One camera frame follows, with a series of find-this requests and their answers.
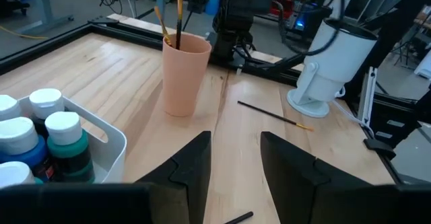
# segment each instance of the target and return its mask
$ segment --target pink cup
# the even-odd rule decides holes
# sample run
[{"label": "pink cup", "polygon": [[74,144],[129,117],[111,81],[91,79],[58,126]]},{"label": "pink cup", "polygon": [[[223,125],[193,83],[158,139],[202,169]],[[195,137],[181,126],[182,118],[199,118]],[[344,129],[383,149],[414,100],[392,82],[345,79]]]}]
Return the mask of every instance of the pink cup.
[{"label": "pink cup", "polygon": [[164,110],[172,116],[190,116],[195,111],[197,93],[207,68],[211,44],[191,34],[181,34],[180,50],[163,39]]}]

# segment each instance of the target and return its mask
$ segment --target paint bottle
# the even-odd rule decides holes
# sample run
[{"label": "paint bottle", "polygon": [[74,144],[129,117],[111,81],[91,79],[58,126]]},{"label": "paint bottle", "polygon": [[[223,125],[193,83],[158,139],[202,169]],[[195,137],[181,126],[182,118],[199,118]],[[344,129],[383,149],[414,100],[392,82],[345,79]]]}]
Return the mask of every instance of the paint bottle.
[{"label": "paint bottle", "polygon": [[8,95],[0,95],[0,120],[9,120],[20,116],[20,103]]},{"label": "paint bottle", "polygon": [[32,171],[25,163],[11,161],[0,164],[0,188],[17,184],[35,184]]},{"label": "paint bottle", "polygon": [[94,181],[93,163],[87,132],[75,112],[55,112],[45,120],[48,149],[55,171],[62,182]]},{"label": "paint bottle", "polygon": [[30,94],[30,103],[33,108],[33,120],[36,132],[48,139],[45,119],[54,112],[64,111],[63,95],[57,89],[38,89]]},{"label": "paint bottle", "polygon": [[51,181],[54,167],[44,138],[37,135],[29,118],[18,117],[0,122],[0,162],[20,161],[43,182]]}]

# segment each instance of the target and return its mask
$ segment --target yellow cable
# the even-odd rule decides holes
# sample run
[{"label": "yellow cable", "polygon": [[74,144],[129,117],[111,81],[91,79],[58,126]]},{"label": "yellow cable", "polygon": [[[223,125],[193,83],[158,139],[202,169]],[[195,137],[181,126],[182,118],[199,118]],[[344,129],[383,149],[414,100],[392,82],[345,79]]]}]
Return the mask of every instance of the yellow cable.
[{"label": "yellow cable", "polygon": [[23,38],[39,39],[39,40],[48,39],[45,36],[27,36],[27,35],[18,34],[16,32],[12,32],[11,30],[8,30],[8,29],[4,28],[3,26],[0,26],[0,29],[4,30],[5,32],[9,32],[12,35],[21,36]]}]

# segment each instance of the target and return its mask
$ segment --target white bottle cap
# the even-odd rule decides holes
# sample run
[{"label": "white bottle cap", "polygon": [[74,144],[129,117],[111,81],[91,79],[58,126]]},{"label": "white bottle cap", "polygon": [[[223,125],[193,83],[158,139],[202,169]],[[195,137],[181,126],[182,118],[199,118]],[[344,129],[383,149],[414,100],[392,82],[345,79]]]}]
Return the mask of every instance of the white bottle cap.
[{"label": "white bottle cap", "polygon": [[0,188],[35,183],[32,170],[27,164],[18,161],[0,164]]},{"label": "white bottle cap", "polygon": [[45,126],[56,145],[70,145],[82,137],[81,122],[75,112],[55,112],[45,120]]},{"label": "white bottle cap", "polygon": [[28,152],[38,144],[32,120],[18,117],[0,122],[0,151],[8,155]]},{"label": "white bottle cap", "polygon": [[20,116],[20,103],[8,95],[0,95],[0,120],[9,120]]},{"label": "white bottle cap", "polygon": [[39,119],[46,119],[54,112],[64,111],[65,104],[61,92],[57,89],[38,89],[30,94],[33,112]]}]

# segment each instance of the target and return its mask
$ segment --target floor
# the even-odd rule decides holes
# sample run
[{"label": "floor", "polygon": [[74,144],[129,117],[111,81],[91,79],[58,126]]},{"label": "floor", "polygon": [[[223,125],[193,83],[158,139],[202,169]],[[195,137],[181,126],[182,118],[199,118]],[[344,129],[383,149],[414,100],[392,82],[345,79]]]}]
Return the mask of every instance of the floor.
[{"label": "floor", "polygon": [[[121,0],[123,4],[123,15],[131,16],[131,10],[127,0]],[[39,20],[37,5],[34,1],[29,1],[31,8],[26,17],[20,13],[7,19],[0,19],[0,26],[10,30],[16,30],[22,26]],[[76,28],[87,20],[99,15],[110,15],[112,10],[106,6],[99,6],[100,0],[51,0],[53,13],[55,16],[73,14],[75,20],[53,28],[39,36],[53,37],[60,33]],[[136,1],[137,14],[151,9],[155,2],[150,0]],[[119,4],[113,6],[116,11],[120,10]],[[158,23],[158,19],[151,14],[143,20]],[[168,4],[166,8],[165,22],[168,27],[176,25],[176,5]],[[212,16],[206,14],[193,15],[186,31],[204,36],[212,31]],[[259,18],[255,18],[255,23],[251,29],[254,43],[257,50],[279,57],[290,57],[294,55],[286,48],[278,34],[277,24]],[[23,39],[0,30],[0,59],[11,53],[23,50],[29,46],[39,43],[40,40]],[[378,70],[378,82],[391,95],[418,100],[427,91],[430,82],[427,79],[418,77],[413,71],[402,67],[404,63],[398,62],[395,65],[397,55],[390,54]],[[395,149],[397,156],[392,161],[399,173],[406,175],[406,182],[414,182],[415,179],[431,182],[431,143],[427,140],[431,136],[431,127],[423,126],[422,129],[413,132],[408,139],[401,142]]]}]

